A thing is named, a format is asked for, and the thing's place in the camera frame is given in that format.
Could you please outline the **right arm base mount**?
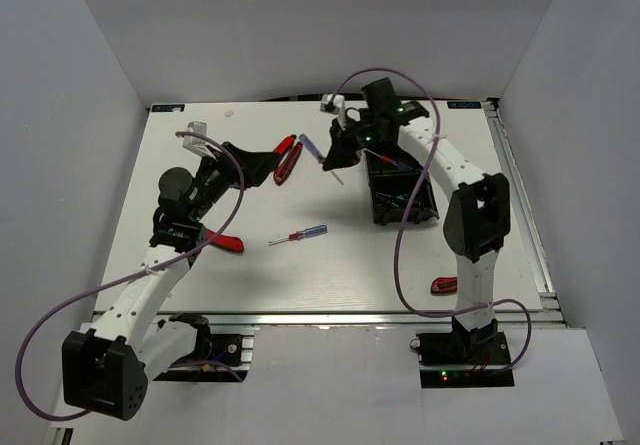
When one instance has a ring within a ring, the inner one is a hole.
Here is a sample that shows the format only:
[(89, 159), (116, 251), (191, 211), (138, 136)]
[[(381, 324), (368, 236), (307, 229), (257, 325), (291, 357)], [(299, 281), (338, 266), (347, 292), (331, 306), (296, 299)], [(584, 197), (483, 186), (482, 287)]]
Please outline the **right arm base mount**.
[(409, 346), (418, 355), (423, 390), (515, 386), (506, 336), (496, 319), (467, 331), (453, 318), (450, 332), (419, 333)]

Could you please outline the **blue handled screwdriver bottom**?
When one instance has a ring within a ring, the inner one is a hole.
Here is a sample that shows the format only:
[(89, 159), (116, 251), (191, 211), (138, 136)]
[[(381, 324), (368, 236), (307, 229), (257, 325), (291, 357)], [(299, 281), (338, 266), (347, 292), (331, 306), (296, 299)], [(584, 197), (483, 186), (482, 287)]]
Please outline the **blue handled screwdriver bottom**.
[(313, 156), (316, 162), (319, 163), (321, 166), (323, 166), (325, 162), (325, 157), (318, 150), (318, 148), (311, 141), (311, 139), (306, 134), (300, 134), (298, 136), (298, 140), (302, 144), (302, 146)]

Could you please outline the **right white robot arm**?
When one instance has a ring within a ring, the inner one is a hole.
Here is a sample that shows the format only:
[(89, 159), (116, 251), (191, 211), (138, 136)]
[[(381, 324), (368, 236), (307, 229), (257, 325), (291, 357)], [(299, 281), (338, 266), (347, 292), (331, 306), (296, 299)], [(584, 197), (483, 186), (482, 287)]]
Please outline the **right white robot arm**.
[(443, 235), (456, 257), (458, 279), (452, 321), (463, 330), (451, 339), (451, 349), (459, 361), (475, 363), (488, 350), (484, 335), (497, 327), (494, 270), (511, 230), (509, 182), (501, 173), (490, 175), (474, 165), (445, 138), (434, 105), (401, 101), (388, 78), (366, 85), (363, 96), (366, 106), (356, 119), (349, 117), (343, 96), (322, 97), (321, 111), (334, 117), (323, 168), (349, 168), (363, 150), (395, 144), (441, 188), (448, 201)]

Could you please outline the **blue handled screwdriver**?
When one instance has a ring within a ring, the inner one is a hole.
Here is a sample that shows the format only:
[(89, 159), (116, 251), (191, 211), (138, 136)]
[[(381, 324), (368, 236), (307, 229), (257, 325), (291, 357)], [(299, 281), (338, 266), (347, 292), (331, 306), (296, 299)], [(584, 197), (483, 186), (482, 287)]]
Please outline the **blue handled screwdriver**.
[(327, 233), (328, 233), (328, 227), (326, 225), (316, 225), (313, 227), (305, 228), (303, 230), (295, 231), (287, 235), (286, 237), (271, 240), (268, 242), (268, 245), (273, 246), (273, 245), (286, 243), (286, 242), (299, 241), (299, 240), (304, 240), (308, 238), (315, 238), (317, 236), (322, 236)]
[(406, 164), (404, 164), (402, 162), (394, 160), (394, 159), (392, 159), (392, 158), (390, 158), (390, 157), (388, 157), (386, 155), (381, 155), (381, 154), (379, 154), (377, 152), (374, 152), (374, 151), (372, 151), (372, 150), (370, 150), (368, 148), (364, 148), (363, 151), (366, 152), (367, 154), (372, 155), (372, 156), (382, 160), (383, 162), (395, 167), (398, 170), (402, 170), (402, 171), (413, 171), (414, 170), (414, 168), (409, 166), (409, 165), (406, 165)]
[(316, 162), (319, 163), (321, 166), (323, 166), (325, 162), (325, 157), (318, 150), (318, 148), (311, 141), (311, 139), (306, 134), (300, 134), (298, 136), (298, 140), (302, 144), (302, 146), (313, 156)]

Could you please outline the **red black cutter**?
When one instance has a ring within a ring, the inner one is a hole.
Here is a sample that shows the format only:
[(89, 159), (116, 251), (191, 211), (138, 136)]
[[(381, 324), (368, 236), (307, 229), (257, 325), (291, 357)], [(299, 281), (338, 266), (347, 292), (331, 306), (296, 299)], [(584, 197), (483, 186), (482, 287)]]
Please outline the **red black cutter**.
[(446, 296), (455, 294), (458, 290), (458, 279), (456, 277), (438, 277), (430, 288), (430, 292), (434, 296)]

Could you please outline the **red box cutter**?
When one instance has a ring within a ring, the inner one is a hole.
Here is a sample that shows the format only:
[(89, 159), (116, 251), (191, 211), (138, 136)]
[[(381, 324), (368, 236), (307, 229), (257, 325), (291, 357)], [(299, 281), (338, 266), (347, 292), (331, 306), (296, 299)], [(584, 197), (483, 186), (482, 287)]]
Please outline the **red box cutter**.
[(241, 255), (245, 251), (244, 243), (238, 237), (217, 235), (214, 231), (209, 231), (206, 239), (211, 246), (228, 253)]

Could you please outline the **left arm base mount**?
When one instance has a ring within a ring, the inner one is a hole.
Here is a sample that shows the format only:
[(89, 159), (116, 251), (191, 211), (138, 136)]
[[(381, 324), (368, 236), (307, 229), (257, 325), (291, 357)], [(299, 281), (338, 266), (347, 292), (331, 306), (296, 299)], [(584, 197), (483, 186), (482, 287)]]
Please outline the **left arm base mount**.
[(196, 331), (195, 350), (178, 360), (179, 367), (160, 374), (156, 381), (193, 383), (239, 383), (246, 378), (250, 362), (250, 337), (214, 331), (209, 320), (193, 313), (161, 319), (156, 330), (169, 324), (186, 324)]

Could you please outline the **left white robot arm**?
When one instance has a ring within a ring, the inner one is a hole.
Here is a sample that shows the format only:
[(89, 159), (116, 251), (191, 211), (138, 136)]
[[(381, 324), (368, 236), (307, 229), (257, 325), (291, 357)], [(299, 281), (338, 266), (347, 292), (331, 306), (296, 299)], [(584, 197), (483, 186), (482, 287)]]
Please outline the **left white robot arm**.
[(63, 342), (66, 404), (129, 420), (152, 380), (172, 365), (210, 357), (205, 317), (178, 313), (158, 325), (152, 321), (214, 235), (202, 218), (229, 189), (261, 185), (282, 159), (278, 150), (248, 152), (229, 142), (223, 147), (205, 147), (195, 173), (173, 167), (159, 178), (143, 277), (129, 281), (87, 331), (72, 331)]

